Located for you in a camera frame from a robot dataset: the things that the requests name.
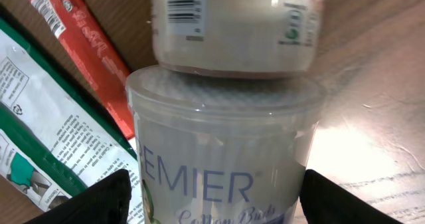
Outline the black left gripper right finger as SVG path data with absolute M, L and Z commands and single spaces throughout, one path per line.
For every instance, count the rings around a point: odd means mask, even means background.
M 400 224 L 318 172 L 305 172 L 299 195 L 309 224 Z

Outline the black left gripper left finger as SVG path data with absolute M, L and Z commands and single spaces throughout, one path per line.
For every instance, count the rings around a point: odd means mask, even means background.
M 126 224 L 130 200 L 129 171 L 119 169 L 25 224 Z

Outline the white round tub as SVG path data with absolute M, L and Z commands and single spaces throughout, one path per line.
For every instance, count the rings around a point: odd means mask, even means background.
M 147 223 L 291 223 L 326 91 L 149 66 L 126 82 Z

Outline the green lid jar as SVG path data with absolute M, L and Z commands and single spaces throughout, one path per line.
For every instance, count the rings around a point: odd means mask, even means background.
M 151 0 L 153 50 L 170 70 L 279 78 L 313 63 L 325 0 Z

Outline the red snack package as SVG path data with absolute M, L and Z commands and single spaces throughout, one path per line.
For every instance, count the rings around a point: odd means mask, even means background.
M 83 0 L 29 0 L 127 139 L 135 136 L 126 97 L 130 71 Z

